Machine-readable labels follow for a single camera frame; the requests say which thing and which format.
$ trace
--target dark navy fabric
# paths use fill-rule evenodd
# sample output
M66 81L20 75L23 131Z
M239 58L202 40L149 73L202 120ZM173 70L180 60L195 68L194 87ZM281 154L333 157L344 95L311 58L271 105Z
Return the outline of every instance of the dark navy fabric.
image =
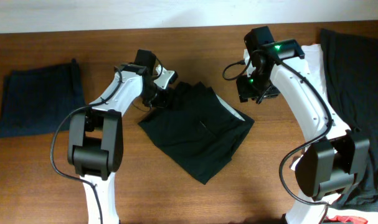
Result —
M76 61L12 71L3 86L0 138L52 133L74 109L84 106ZM68 130L69 122L62 127Z

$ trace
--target wooden table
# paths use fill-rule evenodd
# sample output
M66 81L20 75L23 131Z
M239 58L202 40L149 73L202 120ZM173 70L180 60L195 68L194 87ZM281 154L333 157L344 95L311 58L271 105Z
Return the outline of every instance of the wooden table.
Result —
M179 73L179 81L212 86L255 124L232 161L202 185L153 146L137 125L146 114L130 108L123 117L125 154L115 183L121 221L227 223L248 217L280 218L293 199L281 186L278 165L304 141L301 129L282 96L260 105L240 103L235 82L221 77L226 65L242 59L243 37L258 26L0 34L0 110L3 77L12 69L76 58L85 99L91 102L109 85L114 65L133 61L138 49L152 50L167 69ZM322 27L378 38L378 21L270 25L275 40L295 38L301 45L318 42ZM82 184L60 177L50 166L51 137L0 139L0 223L87 223ZM73 174L67 164L67 141L68 132L60 134L55 161ZM297 192L294 173L287 167L285 177Z

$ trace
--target white wall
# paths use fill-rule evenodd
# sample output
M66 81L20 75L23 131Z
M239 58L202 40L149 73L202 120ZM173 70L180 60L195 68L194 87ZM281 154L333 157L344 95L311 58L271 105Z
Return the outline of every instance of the white wall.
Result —
M0 0L0 33L378 19L378 0Z

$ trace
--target folded black shirt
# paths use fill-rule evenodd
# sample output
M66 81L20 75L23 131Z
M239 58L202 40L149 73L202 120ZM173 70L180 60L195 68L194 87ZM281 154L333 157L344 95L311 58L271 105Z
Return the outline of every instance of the folded black shirt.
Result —
M240 146L254 120L224 107L212 88L179 83L170 108L158 108L139 125L155 146L206 184Z
M75 60L28 71L12 71L3 86L0 138L52 133L74 109L85 105ZM67 130L66 122L61 130Z

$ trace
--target black t-shirt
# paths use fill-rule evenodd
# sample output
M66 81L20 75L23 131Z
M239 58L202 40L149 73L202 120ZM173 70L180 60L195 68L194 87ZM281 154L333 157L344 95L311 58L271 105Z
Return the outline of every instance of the black t-shirt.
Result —
M199 182L206 184L240 146L254 120L226 109L212 88L179 83L169 108L158 108L139 125L155 146Z
M333 207L378 212L378 40L322 30L321 48L331 106L370 140L363 180Z

